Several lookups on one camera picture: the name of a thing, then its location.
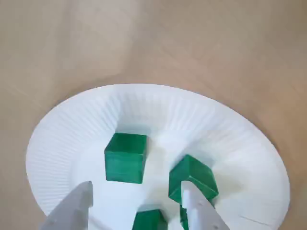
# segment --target wooden block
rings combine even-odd
[[[170,172],[168,196],[181,204],[181,182],[191,181],[208,200],[218,195],[212,170],[192,156],[186,155]]]
[[[106,180],[141,184],[146,161],[144,135],[115,133],[105,149]]]
[[[158,209],[138,212],[132,230],[167,230],[167,222]]]
[[[180,205],[180,223],[184,230],[189,230],[187,210]]]

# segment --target green cube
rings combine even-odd
[[[189,230],[187,210],[180,205],[180,223],[184,230]]]
[[[182,181],[194,183],[208,200],[218,195],[212,170],[189,155],[186,155],[169,174],[168,196],[179,204]]]
[[[167,222],[158,209],[138,212],[132,230],[167,230]]]
[[[115,133],[105,149],[106,180],[141,184],[146,161],[144,135]]]

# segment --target table surface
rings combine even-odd
[[[282,230],[307,226],[307,1],[0,0],[0,223],[37,229],[28,140],[59,102],[92,87],[194,91],[253,122],[291,183]]]

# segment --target paper plate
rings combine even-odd
[[[104,149],[116,131],[150,137],[142,184],[106,181]],[[91,180],[90,230],[131,230],[137,210],[154,207],[163,210],[169,230],[181,230],[168,175],[185,154],[212,168],[220,191],[215,207],[230,229],[279,228],[290,188],[275,147],[232,109],[177,88],[109,85],[65,100],[35,128],[26,171],[46,215]]]

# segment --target green wooden block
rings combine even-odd
[[[184,230],[189,230],[187,210],[180,205],[180,223]]]
[[[186,155],[170,172],[168,196],[181,204],[181,182],[191,181],[208,200],[218,195],[212,170],[192,156]]]
[[[167,230],[167,222],[158,209],[138,212],[132,230]]]
[[[144,135],[115,133],[105,149],[106,180],[141,184],[146,161]]]

